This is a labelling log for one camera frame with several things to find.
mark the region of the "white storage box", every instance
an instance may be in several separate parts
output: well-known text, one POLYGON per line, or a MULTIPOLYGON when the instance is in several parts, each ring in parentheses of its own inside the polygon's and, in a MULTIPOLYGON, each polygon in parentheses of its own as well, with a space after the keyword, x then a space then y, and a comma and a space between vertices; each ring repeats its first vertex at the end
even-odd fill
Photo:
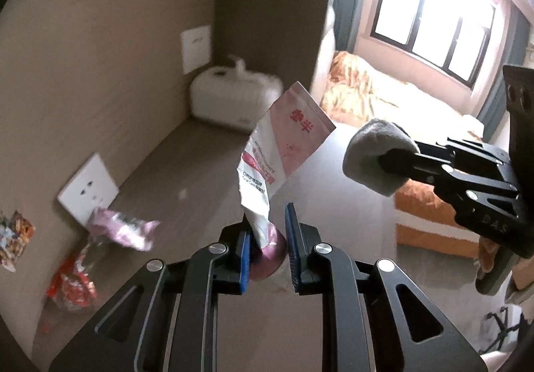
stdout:
POLYGON ((191 84, 191 111, 199 119, 251 132, 282 94, 279 78, 236 67, 214 66, 191 84))

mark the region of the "light switch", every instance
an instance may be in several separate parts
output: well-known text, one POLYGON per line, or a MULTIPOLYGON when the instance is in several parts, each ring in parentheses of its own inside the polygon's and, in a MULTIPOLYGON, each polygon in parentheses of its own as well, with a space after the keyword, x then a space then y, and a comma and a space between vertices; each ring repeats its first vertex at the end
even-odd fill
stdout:
POLYGON ((211 60, 212 33, 210 26, 182 32, 182 65, 184 75, 208 64, 211 60))

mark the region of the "wall outlet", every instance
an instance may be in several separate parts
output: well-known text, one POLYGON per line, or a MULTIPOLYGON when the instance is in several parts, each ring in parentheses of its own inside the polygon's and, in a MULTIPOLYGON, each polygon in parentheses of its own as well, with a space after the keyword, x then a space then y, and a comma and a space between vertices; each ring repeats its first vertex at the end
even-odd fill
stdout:
POLYGON ((182 66, 184 75, 208 64, 212 59, 210 26, 196 27, 182 32, 182 66))
POLYGON ((59 202, 83 227, 93 209, 107 208, 118 194, 102 158, 95 153, 58 195, 59 202))

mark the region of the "toothpaste tube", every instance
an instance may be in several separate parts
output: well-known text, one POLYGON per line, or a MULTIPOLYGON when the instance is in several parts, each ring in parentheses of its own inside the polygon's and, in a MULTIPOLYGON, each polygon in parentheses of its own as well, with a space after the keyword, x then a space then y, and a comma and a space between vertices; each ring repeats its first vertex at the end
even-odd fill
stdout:
POLYGON ((309 93, 296 82, 257 123, 241 154, 239 193, 260 252, 250 278, 269 277, 284 262, 287 243, 269 222, 269 200, 335 129, 309 93))

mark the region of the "electrical socket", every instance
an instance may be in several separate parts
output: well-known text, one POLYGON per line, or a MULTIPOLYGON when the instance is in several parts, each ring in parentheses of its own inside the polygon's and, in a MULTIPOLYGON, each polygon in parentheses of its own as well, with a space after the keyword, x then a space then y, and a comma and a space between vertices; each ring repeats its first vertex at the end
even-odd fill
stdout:
POLYGON ((95 153, 65 185, 59 202, 83 227, 97 207, 107 208, 118 194, 102 158, 95 153))

